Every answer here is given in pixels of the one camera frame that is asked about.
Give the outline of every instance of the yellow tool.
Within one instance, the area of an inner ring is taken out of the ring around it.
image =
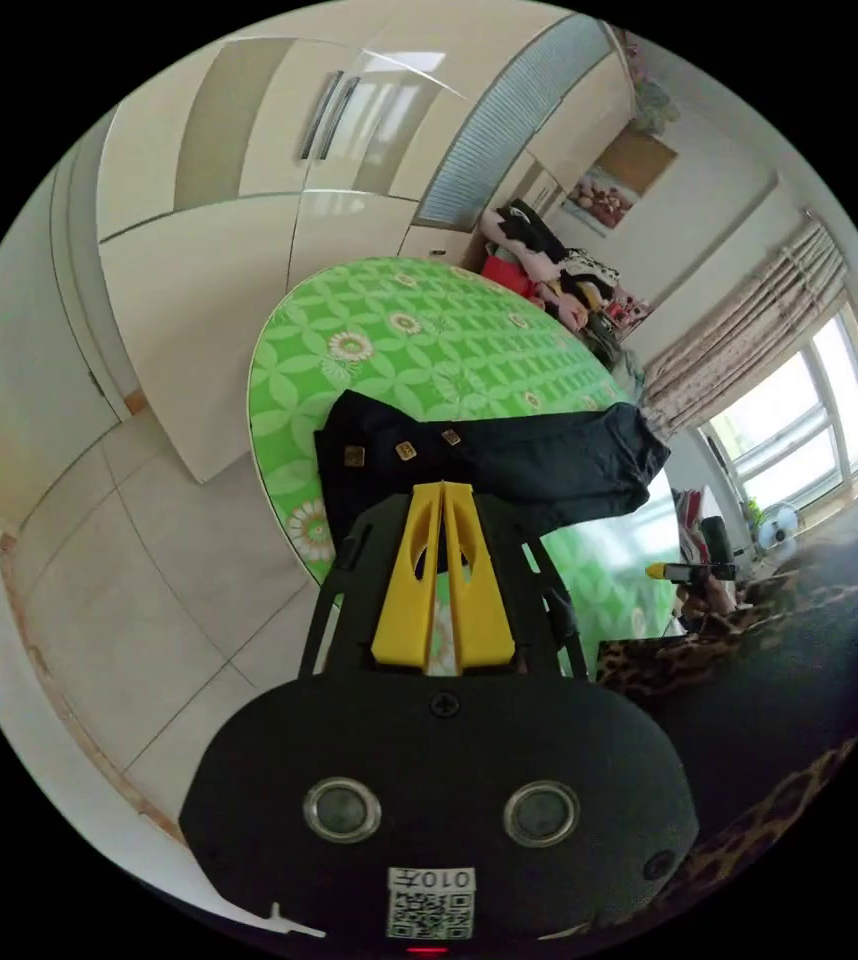
[[[429,661],[441,523],[446,531],[456,670],[505,666],[516,645],[486,546],[472,486],[426,483],[412,503],[372,643],[377,663],[415,667]],[[421,576],[417,576],[422,558]],[[463,570],[465,557],[468,576]]]

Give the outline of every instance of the green tablecloth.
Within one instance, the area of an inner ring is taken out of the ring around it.
[[[273,311],[249,374],[256,464],[282,529],[321,582],[334,548],[313,431],[351,387],[419,420],[474,420],[602,410],[628,399],[589,350],[522,297],[426,260],[333,267]],[[627,517],[543,538],[572,593],[590,670],[599,641],[659,636],[673,588],[645,567],[679,557],[665,473]],[[440,577],[431,670],[454,669],[448,584]]]

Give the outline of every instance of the beige curtain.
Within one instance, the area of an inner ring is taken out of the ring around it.
[[[701,425],[765,379],[838,308],[845,275],[828,231],[808,221],[646,368],[640,405],[653,428],[670,437]],[[658,311],[653,317],[658,323]]]

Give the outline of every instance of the pile of clothes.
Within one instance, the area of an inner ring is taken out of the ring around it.
[[[565,247],[524,201],[484,211],[480,228],[498,248],[486,262],[483,276],[541,302],[573,333],[588,324],[590,314],[604,313],[612,302],[618,271],[584,250]]]
[[[523,200],[486,210],[489,241],[482,275],[544,309],[581,337],[635,402],[645,376],[619,341],[649,313],[620,286],[619,271],[566,247]]]

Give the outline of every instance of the tiled floor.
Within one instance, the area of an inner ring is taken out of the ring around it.
[[[173,820],[222,723],[295,677],[317,594],[251,459],[200,486],[149,410],[53,487],[13,578],[73,712]]]

